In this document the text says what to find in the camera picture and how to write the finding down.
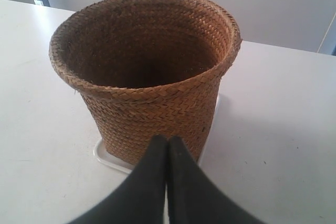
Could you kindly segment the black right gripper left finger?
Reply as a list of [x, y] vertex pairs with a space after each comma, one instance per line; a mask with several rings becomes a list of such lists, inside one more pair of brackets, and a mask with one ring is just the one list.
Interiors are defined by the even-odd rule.
[[123, 183], [71, 223], [163, 223], [166, 162], [167, 138], [156, 135]]

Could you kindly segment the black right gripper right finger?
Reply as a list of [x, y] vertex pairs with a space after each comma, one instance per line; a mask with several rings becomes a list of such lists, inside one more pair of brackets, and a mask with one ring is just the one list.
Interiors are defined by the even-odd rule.
[[204, 174], [182, 138], [169, 139], [167, 199], [170, 223], [257, 223]]

